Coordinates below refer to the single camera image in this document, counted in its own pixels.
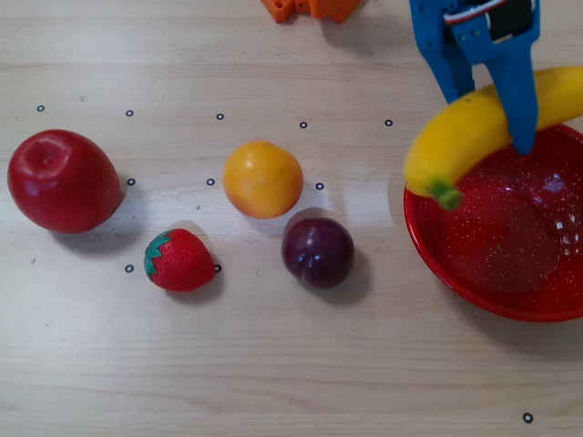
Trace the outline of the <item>blue gripper black motor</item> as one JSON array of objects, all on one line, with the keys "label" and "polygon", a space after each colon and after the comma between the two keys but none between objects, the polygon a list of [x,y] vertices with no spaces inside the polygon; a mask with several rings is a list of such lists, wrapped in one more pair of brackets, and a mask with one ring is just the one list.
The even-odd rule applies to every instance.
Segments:
[{"label": "blue gripper black motor", "polygon": [[485,66],[516,151],[530,153],[538,120],[531,52],[540,36],[539,2],[411,1],[410,6],[418,48],[446,102],[474,91],[472,66]]}]

